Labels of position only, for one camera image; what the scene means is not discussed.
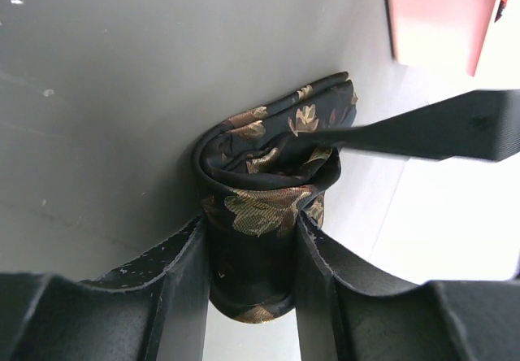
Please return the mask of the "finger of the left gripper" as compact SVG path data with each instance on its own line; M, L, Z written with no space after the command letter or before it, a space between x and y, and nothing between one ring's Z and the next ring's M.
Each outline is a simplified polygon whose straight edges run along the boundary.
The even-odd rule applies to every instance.
M296 143L500 162L519 152L519 91L475 90L366 126L301 133Z

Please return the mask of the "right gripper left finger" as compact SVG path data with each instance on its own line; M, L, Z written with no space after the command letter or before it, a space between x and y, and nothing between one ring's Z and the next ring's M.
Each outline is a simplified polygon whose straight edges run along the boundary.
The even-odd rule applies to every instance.
M209 303L201 217L94 281L1 275L4 360L199 360Z

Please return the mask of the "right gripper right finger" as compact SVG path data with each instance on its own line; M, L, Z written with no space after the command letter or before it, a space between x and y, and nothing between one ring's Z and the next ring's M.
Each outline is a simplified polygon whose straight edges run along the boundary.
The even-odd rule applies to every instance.
M304 360L516 360L519 281L402 280L297 219Z

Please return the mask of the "black gold floral tie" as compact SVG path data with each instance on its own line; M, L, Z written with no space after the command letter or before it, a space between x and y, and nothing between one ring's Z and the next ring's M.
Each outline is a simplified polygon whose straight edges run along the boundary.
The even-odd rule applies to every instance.
M340 152L318 134L347 128L357 95L347 72L227 118L192 153L207 222L210 300L225 316L265 323L293 309L297 217L323 221Z

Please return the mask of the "pink divided organizer box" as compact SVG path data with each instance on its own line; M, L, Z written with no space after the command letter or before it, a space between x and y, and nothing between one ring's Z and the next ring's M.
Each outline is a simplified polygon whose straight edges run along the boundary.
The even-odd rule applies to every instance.
M400 64L474 76L499 0L387 0Z

